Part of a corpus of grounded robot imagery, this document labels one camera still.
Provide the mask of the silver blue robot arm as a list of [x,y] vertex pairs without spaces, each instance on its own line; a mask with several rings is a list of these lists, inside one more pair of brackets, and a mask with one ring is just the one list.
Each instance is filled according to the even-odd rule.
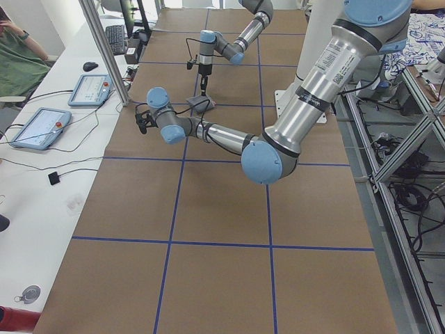
[[216,51],[232,65],[240,65],[250,44],[272,21],[273,4],[271,1],[246,0],[238,2],[252,13],[254,18],[233,43],[228,42],[220,32],[210,30],[200,32],[200,50],[195,61],[198,65],[198,73],[201,76],[199,97],[207,96],[207,83],[208,77],[212,73],[214,52]]
[[147,93],[149,119],[166,143],[192,136],[237,154],[253,182],[272,184],[291,174],[300,144],[367,56],[405,46],[410,1],[345,1],[332,24],[332,36],[303,82],[293,91],[276,122],[255,136],[229,129],[203,117],[181,117],[167,91]]

